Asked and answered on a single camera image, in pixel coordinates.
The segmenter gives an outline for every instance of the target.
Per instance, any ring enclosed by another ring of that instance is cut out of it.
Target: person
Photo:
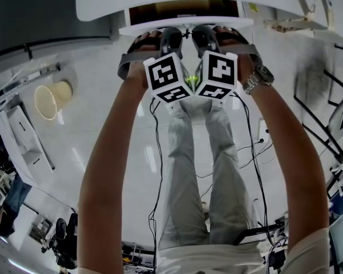
[[[31,185],[22,181],[18,173],[15,175],[0,209],[0,237],[9,237],[15,232],[14,220],[18,217],[20,207],[31,188]]]
[[[239,33],[221,45],[235,45]],[[145,33],[136,43],[160,33]],[[155,50],[144,45],[137,51]],[[250,55],[238,56],[238,80],[254,75]],[[147,90],[142,63],[131,63],[95,144],[79,201],[79,273],[123,273],[121,255],[122,185],[137,107]],[[284,274],[329,273],[328,204],[318,154],[288,105],[272,85],[249,91],[268,127],[286,183],[289,245]],[[257,227],[252,202],[239,173],[238,157],[224,105],[209,101],[204,111],[213,153],[210,233],[207,232],[194,169],[192,122],[183,103],[169,106],[169,175],[157,273],[262,273],[257,244],[233,246],[244,229]]]

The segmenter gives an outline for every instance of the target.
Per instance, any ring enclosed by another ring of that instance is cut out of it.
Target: white cube
[[[205,51],[194,78],[194,94],[210,99],[223,99],[237,86],[238,55]]]
[[[157,60],[150,58],[143,64],[153,97],[164,103],[171,103],[193,95],[188,71],[176,53],[165,55]]]

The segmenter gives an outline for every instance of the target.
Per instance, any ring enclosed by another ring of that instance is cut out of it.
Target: hand
[[[236,31],[230,30],[227,27],[222,28],[221,26],[216,26],[213,29],[217,33],[232,33],[238,35]],[[240,45],[241,42],[235,41],[234,39],[225,39],[221,42],[221,46],[228,45]],[[243,85],[248,77],[253,73],[254,63],[249,54],[243,54],[238,56],[238,80]]]
[[[134,43],[138,43],[139,41],[142,41],[143,39],[146,39],[148,37],[158,38],[160,36],[161,36],[161,32],[158,30],[154,30],[152,33],[146,32],[143,35],[136,38]],[[155,45],[143,45],[139,49],[134,50],[134,52],[154,51],[157,49],[158,48]],[[143,62],[130,63],[130,68],[127,75],[127,81],[140,85],[145,90],[147,89],[147,79],[146,79],[146,73],[145,73],[145,66],[143,65]]]

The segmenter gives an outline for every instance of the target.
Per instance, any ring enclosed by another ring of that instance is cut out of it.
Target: wristwatch
[[[253,73],[244,82],[242,88],[247,94],[250,94],[253,88],[262,84],[270,86],[274,82],[273,74],[263,65],[254,67]]]

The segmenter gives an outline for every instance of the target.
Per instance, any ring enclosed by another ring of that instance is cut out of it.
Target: forearm
[[[144,93],[131,80],[122,84],[87,165],[81,202],[121,201],[132,126]]]
[[[273,87],[257,86],[252,97],[259,107],[272,137],[285,178],[292,243],[316,229],[328,226],[325,178],[319,156],[302,125]]]

